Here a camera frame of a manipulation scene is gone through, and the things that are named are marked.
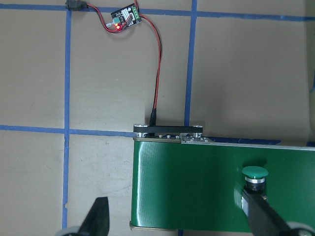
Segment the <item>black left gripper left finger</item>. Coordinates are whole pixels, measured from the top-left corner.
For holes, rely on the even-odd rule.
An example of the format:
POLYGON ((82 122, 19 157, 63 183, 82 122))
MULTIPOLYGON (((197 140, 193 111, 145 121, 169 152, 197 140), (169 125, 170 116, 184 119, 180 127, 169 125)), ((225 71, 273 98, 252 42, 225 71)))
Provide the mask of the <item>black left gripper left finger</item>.
POLYGON ((94 201, 77 236, 107 236, 110 229, 108 197, 98 197, 94 201))

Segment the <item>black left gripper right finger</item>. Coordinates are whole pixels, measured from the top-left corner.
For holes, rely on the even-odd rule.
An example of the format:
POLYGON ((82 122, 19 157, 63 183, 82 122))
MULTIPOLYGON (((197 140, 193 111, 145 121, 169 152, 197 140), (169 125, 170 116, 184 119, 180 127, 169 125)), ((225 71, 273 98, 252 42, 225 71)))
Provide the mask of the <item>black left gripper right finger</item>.
POLYGON ((289 236, 291 228, 260 194, 243 191, 242 210, 254 236, 289 236))

